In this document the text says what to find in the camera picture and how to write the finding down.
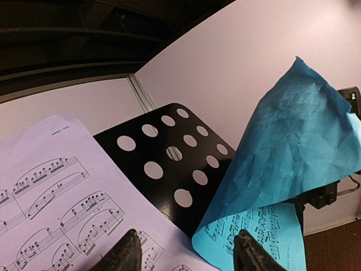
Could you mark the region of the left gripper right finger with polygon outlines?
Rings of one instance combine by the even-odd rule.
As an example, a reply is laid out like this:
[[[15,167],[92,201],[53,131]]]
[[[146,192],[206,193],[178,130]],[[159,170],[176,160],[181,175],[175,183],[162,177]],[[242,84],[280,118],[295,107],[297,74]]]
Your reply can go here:
[[[234,238],[235,271],[286,271],[247,230],[240,230]]]

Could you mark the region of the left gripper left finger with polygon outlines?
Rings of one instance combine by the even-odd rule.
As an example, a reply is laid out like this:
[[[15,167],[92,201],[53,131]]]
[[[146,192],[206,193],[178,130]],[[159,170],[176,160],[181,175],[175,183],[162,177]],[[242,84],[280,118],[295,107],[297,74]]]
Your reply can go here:
[[[137,231],[130,229],[97,263],[97,270],[142,270],[142,248]]]

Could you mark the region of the lilac sheet music page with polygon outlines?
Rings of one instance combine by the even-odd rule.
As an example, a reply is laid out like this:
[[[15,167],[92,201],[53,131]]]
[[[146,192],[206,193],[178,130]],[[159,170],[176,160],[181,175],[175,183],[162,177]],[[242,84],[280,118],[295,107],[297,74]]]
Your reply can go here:
[[[1,269],[89,270],[130,229],[143,270],[211,270],[69,116],[1,142]]]

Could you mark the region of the black music stand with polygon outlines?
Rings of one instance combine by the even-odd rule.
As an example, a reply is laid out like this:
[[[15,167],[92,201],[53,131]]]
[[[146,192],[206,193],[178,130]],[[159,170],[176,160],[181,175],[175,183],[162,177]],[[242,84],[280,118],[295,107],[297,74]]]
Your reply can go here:
[[[220,136],[178,103],[109,128],[95,140],[187,236],[194,235],[235,155]]]

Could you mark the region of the blue sheet music page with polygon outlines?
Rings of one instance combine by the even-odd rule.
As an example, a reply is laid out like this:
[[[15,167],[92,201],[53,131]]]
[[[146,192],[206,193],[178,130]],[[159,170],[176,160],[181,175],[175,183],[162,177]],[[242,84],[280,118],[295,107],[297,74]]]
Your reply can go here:
[[[297,58],[257,104],[192,246],[212,266],[234,270],[234,240],[247,230],[282,268],[305,270],[289,200],[359,170],[360,119]]]

